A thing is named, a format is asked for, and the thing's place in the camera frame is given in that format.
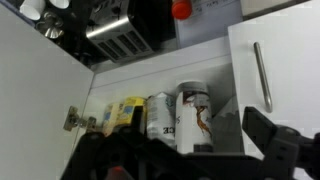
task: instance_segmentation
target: cabinet handle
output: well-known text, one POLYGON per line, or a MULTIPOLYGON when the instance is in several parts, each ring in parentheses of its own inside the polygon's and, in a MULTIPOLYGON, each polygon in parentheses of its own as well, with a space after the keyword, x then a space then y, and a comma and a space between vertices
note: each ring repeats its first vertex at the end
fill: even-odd
POLYGON ((264 101, 267 106, 267 112, 272 112, 272 99, 269 91, 269 85, 267 81, 266 71, 264 69, 261 50, 260 50, 260 44, 258 42, 254 43, 254 52, 256 54, 258 69, 259 69, 259 75, 260 75, 260 81, 262 85, 263 95, 264 95, 264 101))

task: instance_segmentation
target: black object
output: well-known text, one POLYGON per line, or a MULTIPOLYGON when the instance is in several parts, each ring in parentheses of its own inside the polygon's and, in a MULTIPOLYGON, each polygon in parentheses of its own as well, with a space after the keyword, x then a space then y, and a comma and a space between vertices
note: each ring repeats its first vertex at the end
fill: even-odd
POLYGON ((102 180, 115 166, 139 180, 285 180, 293 179, 294 167, 320 178, 319 135, 312 140, 292 128, 277 127, 251 107, 245 109, 243 129, 264 153, 263 161, 246 155, 181 155, 133 127, 122 127, 108 138, 101 133, 82 136, 61 179, 102 180))

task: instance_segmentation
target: toaster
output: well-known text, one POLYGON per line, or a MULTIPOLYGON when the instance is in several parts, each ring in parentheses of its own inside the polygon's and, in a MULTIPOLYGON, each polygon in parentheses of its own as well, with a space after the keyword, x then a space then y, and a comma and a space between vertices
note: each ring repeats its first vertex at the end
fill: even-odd
POLYGON ((160 18, 150 0, 106 0, 92 10, 86 37, 115 63, 154 53, 160 18))

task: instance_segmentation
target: white can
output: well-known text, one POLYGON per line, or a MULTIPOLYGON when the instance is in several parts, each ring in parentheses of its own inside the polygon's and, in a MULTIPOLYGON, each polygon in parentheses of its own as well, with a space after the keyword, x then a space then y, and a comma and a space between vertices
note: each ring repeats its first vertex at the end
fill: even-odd
POLYGON ((147 135, 149 139, 158 138, 175 148, 175 101, 174 98, 160 93, 147 101, 147 135))
POLYGON ((177 93, 177 151, 182 154, 212 152, 212 113, 207 85, 201 82, 182 83, 177 93))

